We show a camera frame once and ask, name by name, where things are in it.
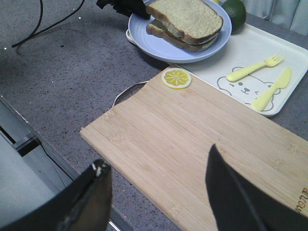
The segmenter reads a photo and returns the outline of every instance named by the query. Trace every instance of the speckled countertop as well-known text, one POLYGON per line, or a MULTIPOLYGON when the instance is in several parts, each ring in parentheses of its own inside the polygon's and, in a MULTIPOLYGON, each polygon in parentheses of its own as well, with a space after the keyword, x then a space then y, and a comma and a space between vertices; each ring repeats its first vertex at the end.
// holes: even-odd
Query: speckled countertop
MULTIPOLYGON (((149 80, 168 64, 155 60, 125 36, 128 17, 110 6, 86 1, 79 12, 19 48, 39 18, 39 1, 0 2, 0 95, 40 133, 77 172, 96 153, 79 134, 113 104, 127 87, 149 80)), ((47 1, 40 28, 62 19, 76 1, 47 1)), ((249 15, 247 22, 305 49, 302 35, 249 15)), ((284 108, 271 118, 308 140, 307 73, 284 108)), ((117 171, 113 205, 137 231, 179 230, 117 171)))

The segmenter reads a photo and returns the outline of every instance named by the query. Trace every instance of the green lime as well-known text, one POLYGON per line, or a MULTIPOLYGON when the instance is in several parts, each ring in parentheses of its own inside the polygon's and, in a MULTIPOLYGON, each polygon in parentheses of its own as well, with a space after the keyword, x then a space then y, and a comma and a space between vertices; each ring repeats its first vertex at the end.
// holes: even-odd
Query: green lime
POLYGON ((246 21, 247 12, 241 0, 226 0, 222 8, 227 12, 232 24, 232 32, 236 31, 246 21))

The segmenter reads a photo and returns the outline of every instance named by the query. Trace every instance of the white curtain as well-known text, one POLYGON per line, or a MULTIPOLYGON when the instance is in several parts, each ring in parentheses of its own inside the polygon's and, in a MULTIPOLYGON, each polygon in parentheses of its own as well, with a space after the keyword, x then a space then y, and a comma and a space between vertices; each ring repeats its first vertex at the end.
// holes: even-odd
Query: white curtain
POLYGON ((308 0, 242 0, 242 2, 248 13, 308 36, 308 0))

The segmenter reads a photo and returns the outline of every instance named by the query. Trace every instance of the yellow knife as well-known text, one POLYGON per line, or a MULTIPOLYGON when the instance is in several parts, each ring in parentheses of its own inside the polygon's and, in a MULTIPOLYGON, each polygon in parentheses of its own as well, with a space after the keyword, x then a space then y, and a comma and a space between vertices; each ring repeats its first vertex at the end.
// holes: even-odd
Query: yellow knife
POLYGON ((263 111, 263 109, 268 105, 270 99, 276 90, 285 88, 288 86, 291 79, 291 68, 286 67, 281 74, 281 76, 276 80, 276 82, 271 85, 271 87, 260 95, 255 101, 252 102, 251 106, 258 111, 263 111))

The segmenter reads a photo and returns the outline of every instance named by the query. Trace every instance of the printed bear face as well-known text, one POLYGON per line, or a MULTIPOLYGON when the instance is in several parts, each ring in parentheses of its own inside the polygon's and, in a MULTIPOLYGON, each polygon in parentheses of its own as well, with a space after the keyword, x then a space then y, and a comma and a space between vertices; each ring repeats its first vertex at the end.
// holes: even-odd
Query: printed bear face
MULTIPOLYGON (((238 69, 241 69, 241 67, 235 67, 232 71, 234 72, 238 69)), ((272 84, 273 82, 264 82, 252 75, 236 82, 229 82, 226 76, 220 77, 217 80, 218 88, 221 91, 249 105, 262 93, 264 93, 272 84)), ((277 95, 280 92, 281 90, 277 90, 274 95, 277 95)), ((264 111, 269 111, 274 107, 274 95, 264 111)))

